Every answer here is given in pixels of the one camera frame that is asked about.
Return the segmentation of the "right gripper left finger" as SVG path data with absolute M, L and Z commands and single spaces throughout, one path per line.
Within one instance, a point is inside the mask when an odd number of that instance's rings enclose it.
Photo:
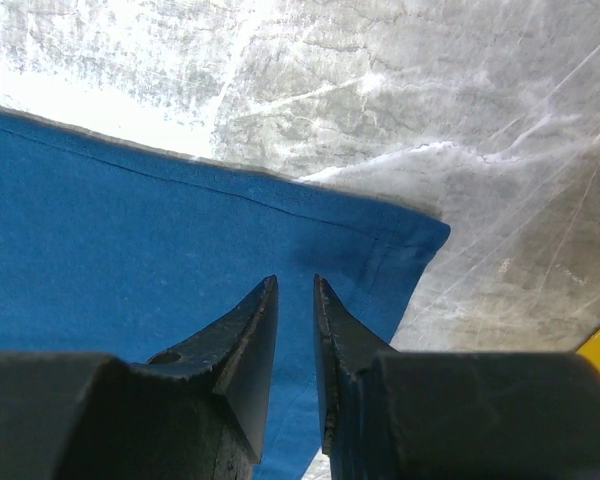
M 249 479 L 263 455 L 278 324 L 268 276 L 232 310 L 132 368 L 158 400 L 150 417 L 165 479 Z

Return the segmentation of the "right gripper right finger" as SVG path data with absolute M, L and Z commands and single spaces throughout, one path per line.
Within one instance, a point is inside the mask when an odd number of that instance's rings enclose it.
M 314 277 L 313 335 L 321 450 L 333 479 L 398 479 L 400 425 L 388 361 L 396 350 Z

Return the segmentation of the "blue t-shirt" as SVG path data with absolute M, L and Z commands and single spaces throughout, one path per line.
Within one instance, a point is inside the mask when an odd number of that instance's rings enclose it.
M 320 444 L 314 278 L 390 340 L 449 234 L 447 224 L 390 203 L 0 113 L 0 350 L 143 361 L 275 276 L 258 479 L 301 478 Z

